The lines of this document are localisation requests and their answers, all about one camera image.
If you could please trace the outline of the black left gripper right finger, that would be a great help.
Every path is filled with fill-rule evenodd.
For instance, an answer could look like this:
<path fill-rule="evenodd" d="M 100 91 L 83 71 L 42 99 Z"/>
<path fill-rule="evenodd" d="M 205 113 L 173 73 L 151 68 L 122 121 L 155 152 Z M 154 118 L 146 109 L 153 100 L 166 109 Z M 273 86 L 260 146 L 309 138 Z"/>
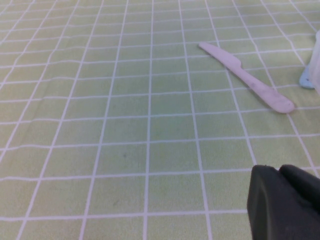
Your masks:
<path fill-rule="evenodd" d="M 279 172 L 313 208 L 320 207 L 320 179 L 291 164 L 284 164 Z"/>

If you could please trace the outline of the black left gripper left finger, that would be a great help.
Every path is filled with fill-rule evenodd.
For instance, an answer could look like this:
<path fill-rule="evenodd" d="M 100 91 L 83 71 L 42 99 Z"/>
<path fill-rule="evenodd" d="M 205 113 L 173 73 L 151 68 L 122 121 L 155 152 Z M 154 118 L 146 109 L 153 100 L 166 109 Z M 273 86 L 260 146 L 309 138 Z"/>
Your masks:
<path fill-rule="evenodd" d="M 320 208 L 301 197 L 279 172 L 267 165 L 251 170 L 247 214 L 254 240 L 318 240 Z"/>

